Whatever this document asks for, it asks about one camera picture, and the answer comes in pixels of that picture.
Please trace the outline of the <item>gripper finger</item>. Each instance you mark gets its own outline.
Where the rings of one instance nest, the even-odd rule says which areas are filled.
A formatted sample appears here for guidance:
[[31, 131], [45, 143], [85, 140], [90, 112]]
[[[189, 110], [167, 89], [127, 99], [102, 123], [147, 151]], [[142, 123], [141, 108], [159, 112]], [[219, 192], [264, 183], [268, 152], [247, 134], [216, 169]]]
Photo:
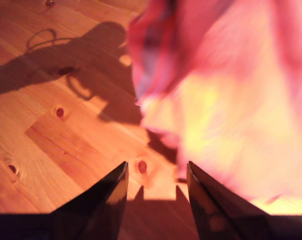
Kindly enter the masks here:
[[264, 211], [231, 192], [191, 161], [187, 164], [187, 185], [200, 239], [272, 239]]
[[116, 240], [128, 191], [124, 161], [88, 190], [53, 212], [53, 240]]

